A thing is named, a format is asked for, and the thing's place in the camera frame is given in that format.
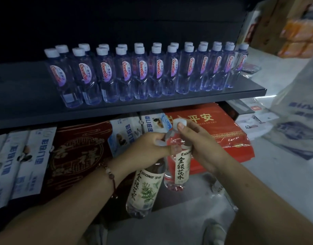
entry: white bottle cap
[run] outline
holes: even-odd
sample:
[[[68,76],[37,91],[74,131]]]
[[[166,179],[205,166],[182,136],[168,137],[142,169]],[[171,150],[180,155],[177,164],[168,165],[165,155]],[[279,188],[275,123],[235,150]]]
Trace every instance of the white bottle cap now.
[[[214,50],[216,52],[219,52],[221,49],[222,49],[222,45],[221,44],[216,44],[216,42],[213,43],[212,50]]]
[[[44,49],[44,53],[48,58],[60,57],[60,54],[58,53],[56,48]]]
[[[175,45],[168,45],[168,52],[177,52],[177,47]]]
[[[83,44],[78,44],[79,48],[83,48],[85,50],[85,52],[88,52],[91,50],[91,48],[89,47],[89,44],[83,43]]]
[[[179,43],[177,43],[177,42],[171,42],[170,45],[174,45],[174,46],[177,48],[177,50],[178,50],[178,48],[179,48]]]
[[[175,131],[178,131],[177,125],[179,122],[183,123],[184,126],[187,126],[187,120],[186,119],[174,119],[172,127]]]
[[[162,140],[155,140],[157,146],[167,146],[167,143]]]
[[[154,43],[153,43],[153,46],[155,46],[155,47],[162,47],[162,43],[154,42]]]
[[[152,46],[152,53],[161,53],[160,46]]]
[[[145,53],[144,46],[137,46],[137,47],[135,47],[135,53],[136,54],[144,54]]]
[[[99,44],[99,47],[105,47],[105,48],[108,48],[108,51],[110,50],[110,47],[108,44]]]
[[[96,53],[99,56],[106,56],[108,54],[108,49],[106,47],[98,47],[96,48]]]
[[[225,47],[225,50],[226,51],[233,51],[235,49],[235,44],[232,43],[232,42],[227,42],[226,43],[226,47]]]
[[[143,46],[144,47],[144,44],[143,43],[134,43],[134,48],[136,48],[138,46]]]
[[[82,57],[85,56],[85,50],[84,48],[73,48],[73,53],[76,57]]]
[[[249,44],[247,44],[247,43],[242,43],[239,45],[239,49],[241,49],[241,50],[247,50],[248,47],[249,47]]]
[[[126,51],[128,50],[127,44],[118,44],[118,47],[125,48]]]
[[[194,44],[193,44],[193,42],[185,42],[185,47],[186,47],[187,45],[193,46]]]
[[[117,55],[126,55],[126,48],[116,47],[116,54]]]
[[[200,44],[201,44],[201,45],[209,45],[209,42],[201,41]]]
[[[194,46],[192,45],[185,46],[185,52],[193,52],[193,51],[194,51]]]
[[[198,50],[200,52],[206,52],[207,51],[207,45],[206,44],[199,44]]]
[[[68,49],[67,45],[56,45],[55,48],[58,51],[58,53],[67,53],[67,52],[69,52],[69,49]]]

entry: shelf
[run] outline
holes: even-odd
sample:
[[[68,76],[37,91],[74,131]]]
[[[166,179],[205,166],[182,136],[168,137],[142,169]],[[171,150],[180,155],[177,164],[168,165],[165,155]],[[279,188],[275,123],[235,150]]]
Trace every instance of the shelf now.
[[[178,107],[264,96],[266,89],[241,76],[236,87],[221,92],[189,92],[145,101],[105,103],[68,109],[64,106],[42,62],[0,65],[0,129],[73,119]]]

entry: packet on floor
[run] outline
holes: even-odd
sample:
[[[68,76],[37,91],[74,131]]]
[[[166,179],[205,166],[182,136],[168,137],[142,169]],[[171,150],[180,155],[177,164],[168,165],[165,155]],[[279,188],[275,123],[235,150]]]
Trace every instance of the packet on floor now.
[[[143,132],[161,132],[166,133],[172,128],[170,120],[161,109],[140,112]]]
[[[117,119],[110,120],[112,134],[108,138],[108,144],[115,158],[124,152],[140,135],[142,125],[137,113],[120,115]]]
[[[11,199],[39,194],[56,127],[32,130],[24,147]]]
[[[29,131],[10,132],[0,151],[0,208],[8,204]]]

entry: stacked orange package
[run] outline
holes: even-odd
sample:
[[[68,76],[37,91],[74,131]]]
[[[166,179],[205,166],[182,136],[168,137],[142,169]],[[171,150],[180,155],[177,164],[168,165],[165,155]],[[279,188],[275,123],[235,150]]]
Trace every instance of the stacked orange package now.
[[[207,130],[233,158],[245,162],[253,157],[254,150],[247,135],[216,103],[163,109],[170,122],[176,118],[190,119]],[[204,172],[195,159],[190,164],[190,174]]]
[[[313,57],[313,20],[288,20],[280,37],[288,41],[279,51],[279,57]]]

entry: floor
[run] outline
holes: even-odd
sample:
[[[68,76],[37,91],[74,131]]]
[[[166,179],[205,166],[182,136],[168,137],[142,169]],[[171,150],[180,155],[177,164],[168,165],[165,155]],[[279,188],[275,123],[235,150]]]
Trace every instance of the floor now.
[[[247,62],[262,67],[252,80],[268,89],[265,98],[258,98],[266,107],[308,62],[281,59],[252,48],[249,53]],[[243,165],[313,222],[313,159],[305,161],[262,138],[251,143],[255,158]],[[192,175],[183,193],[161,188],[155,203],[158,210],[143,220],[115,223],[108,232],[108,245],[200,244],[210,218],[227,229],[235,213],[225,197],[211,193],[209,182],[210,175],[204,173]]]

